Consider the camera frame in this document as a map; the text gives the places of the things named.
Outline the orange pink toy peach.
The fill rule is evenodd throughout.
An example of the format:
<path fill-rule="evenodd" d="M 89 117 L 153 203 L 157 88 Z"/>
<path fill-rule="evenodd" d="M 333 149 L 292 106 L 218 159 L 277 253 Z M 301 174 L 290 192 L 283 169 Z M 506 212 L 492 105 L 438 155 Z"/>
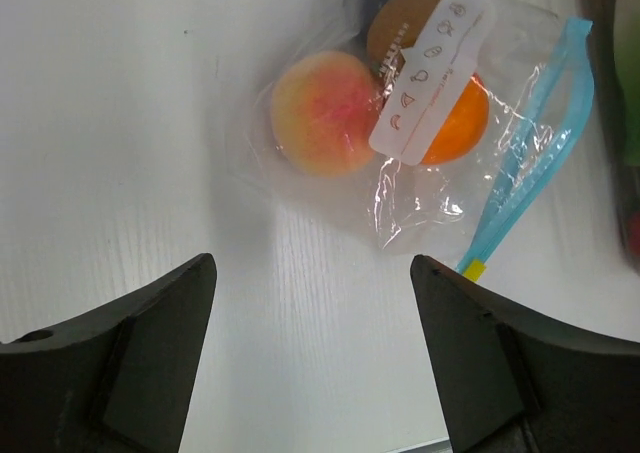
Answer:
<path fill-rule="evenodd" d="M 274 84 L 270 122 L 284 156 L 302 172 L 343 176 L 374 157 L 369 138 L 382 96 L 369 68 L 342 51 L 324 51 L 291 66 Z"/>

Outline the clear zip top bag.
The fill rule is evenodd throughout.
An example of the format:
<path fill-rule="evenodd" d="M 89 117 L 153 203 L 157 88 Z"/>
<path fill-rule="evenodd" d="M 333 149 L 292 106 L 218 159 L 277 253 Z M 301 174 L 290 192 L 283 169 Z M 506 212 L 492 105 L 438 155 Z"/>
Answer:
<path fill-rule="evenodd" d="M 477 279 L 585 128 L 591 30 L 519 0 L 319 0 L 235 109 L 231 169 Z"/>

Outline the orange toy tangerine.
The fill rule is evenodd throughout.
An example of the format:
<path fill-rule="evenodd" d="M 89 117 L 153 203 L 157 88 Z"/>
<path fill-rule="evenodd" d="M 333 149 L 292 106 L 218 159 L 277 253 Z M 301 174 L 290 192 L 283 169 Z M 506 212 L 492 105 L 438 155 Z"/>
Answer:
<path fill-rule="evenodd" d="M 468 154 L 483 137 L 488 118 L 488 95 L 481 77 L 474 73 L 421 164 L 443 164 Z"/>

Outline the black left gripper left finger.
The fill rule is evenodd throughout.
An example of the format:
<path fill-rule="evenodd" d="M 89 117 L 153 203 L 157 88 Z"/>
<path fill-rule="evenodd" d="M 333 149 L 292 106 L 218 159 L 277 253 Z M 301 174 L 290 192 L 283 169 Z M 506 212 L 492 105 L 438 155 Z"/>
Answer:
<path fill-rule="evenodd" d="M 178 451 L 216 280 L 213 256 L 200 254 L 2 344 L 2 451 Z"/>

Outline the brown toy kiwi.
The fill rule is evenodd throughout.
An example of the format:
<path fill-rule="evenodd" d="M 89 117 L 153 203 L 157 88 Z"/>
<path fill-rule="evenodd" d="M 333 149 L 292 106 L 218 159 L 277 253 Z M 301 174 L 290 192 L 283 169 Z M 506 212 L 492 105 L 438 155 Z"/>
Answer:
<path fill-rule="evenodd" d="M 404 65 L 401 51 L 412 47 L 440 0 L 389 0 L 376 14 L 366 36 L 366 52 L 379 78 Z"/>

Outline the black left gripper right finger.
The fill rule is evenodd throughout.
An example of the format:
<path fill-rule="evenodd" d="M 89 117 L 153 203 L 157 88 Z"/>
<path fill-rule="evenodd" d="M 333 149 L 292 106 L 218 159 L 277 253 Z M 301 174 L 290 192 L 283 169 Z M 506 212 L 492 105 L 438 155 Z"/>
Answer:
<path fill-rule="evenodd" d="M 639 345 L 417 255 L 411 280 L 455 452 L 636 452 Z"/>

